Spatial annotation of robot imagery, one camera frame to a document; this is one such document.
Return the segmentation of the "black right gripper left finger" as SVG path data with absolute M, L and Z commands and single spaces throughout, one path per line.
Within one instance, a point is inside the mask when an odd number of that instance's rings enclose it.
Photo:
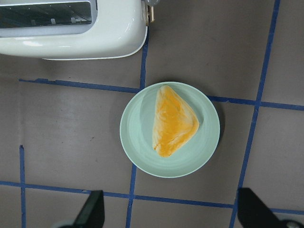
M 105 222 L 104 192 L 94 190 L 76 217 L 74 228 L 102 228 Z

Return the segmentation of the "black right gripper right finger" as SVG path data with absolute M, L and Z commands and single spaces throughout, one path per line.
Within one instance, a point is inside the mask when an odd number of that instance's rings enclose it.
M 282 222 L 250 189 L 238 190 L 237 218 L 243 228 L 283 228 Z

